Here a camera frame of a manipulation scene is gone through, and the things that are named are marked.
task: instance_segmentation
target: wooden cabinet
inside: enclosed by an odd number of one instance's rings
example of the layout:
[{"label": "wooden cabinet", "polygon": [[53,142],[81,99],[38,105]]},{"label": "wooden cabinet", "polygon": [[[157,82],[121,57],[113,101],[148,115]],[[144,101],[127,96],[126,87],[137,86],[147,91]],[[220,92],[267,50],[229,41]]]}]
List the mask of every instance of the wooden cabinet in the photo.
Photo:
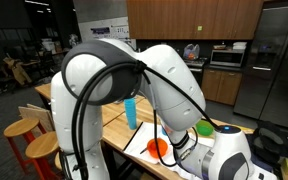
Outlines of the wooden cabinet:
[{"label": "wooden cabinet", "polygon": [[253,39],[263,0],[240,0],[231,39]]},{"label": "wooden cabinet", "polygon": [[202,81],[205,99],[234,105],[241,79],[241,73],[205,69]]},{"label": "wooden cabinet", "polygon": [[202,91],[205,99],[216,101],[218,86],[221,82],[221,72],[205,69],[202,80]]},{"label": "wooden cabinet", "polygon": [[127,0],[130,37],[192,39],[196,0]]},{"label": "wooden cabinet", "polygon": [[195,21],[192,23],[193,39],[212,39],[218,0],[196,2]]},{"label": "wooden cabinet", "polygon": [[127,0],[133,39],[252,39],[263,0]]},{"label": "wooden cabinet", "polygon": [[218,0],[213,39],[253,39],[263,0]]}]

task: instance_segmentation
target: microwave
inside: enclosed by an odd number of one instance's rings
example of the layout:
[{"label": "microwave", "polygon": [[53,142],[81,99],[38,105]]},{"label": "microwave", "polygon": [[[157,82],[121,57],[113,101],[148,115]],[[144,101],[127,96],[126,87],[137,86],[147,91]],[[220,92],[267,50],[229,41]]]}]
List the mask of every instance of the microwave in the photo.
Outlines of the microwave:
[{"label": "microwave", "polygon": [[210,64],[241,67],[244,50],[213,50]]}]

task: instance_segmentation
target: wooden stool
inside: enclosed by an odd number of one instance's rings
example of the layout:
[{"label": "wooden stool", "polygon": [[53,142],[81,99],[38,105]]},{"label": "wooden stool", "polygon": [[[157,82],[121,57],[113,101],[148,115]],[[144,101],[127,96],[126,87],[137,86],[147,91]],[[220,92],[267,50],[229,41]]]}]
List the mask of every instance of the wooden stool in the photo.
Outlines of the wooden stool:
[{"label": "wooden stool", "polygon": [[48,132],[36,138],[26,148],[27,157],[34,159],[35,168],[41,179],[57,179],[46,157],[59,149],[56,133]]},{"label": "wooden stool", "polygon": [[62,165],[61,165],[61,161],[60,161],[60,153],[57,152],[56,156],[55,156],[55,166],[57,169],[62,171]]},{"label": "wooden stool", "polygon": [[11,145],[11,147],[15,153],[15,156],[16,156],[18,162],[20,163],[20,165],[21,165],[21,167],[25,173],[28,172],[25,165],[28,163],[31,163],[32,160],[31,159],[26,160],[26,161],[23,160],[21,153],[19,152],[19,150],[18,150],[18,148],[17,148],[17,146],[13,140],[13,137],[23,135],[24,139],[29,144],[30,142],[32,142],[35,139],[31,130],[33,128],[35,128],[36,126],[39,127],[39,129],[41,130],[41,132],[43,134],[46,133],[45,129],[40,124],[40,121],[38,119],[22,119],[22,120],[16,121],[15,123],[9,125],[4,130],[4,136],[7,138],[8,142],[10,143],[10,145]]}]

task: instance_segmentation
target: poster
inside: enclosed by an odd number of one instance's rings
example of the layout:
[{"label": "poster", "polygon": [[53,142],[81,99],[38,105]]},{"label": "poster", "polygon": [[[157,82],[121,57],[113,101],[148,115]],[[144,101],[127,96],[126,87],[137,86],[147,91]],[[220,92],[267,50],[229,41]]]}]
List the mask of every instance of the poster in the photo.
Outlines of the poster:
[{"label": "poster", "polygon": [[130,39],[127,17],[79,23],[79,28],[82,41],[114,38],[130,44],[136,49],[135,39]]}]

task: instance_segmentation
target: kitchen counter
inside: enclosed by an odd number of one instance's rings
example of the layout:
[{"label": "kitchen counter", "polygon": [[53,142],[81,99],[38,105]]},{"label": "kitchen counter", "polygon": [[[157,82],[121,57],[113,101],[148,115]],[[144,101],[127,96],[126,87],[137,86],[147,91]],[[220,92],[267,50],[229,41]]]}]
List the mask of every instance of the kitchen counter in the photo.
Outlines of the kitchen counter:
[{"label": "kitchen counter", "polygon": [[211,64],[205,65],[204,69],[214,69],[214,70],[220,70],[220,71],[231,71],[231,72],[239,72],[239,73],[243,73],[243,70],[244,70],[244,68],[217,66],[217,65],[211,65]]}]

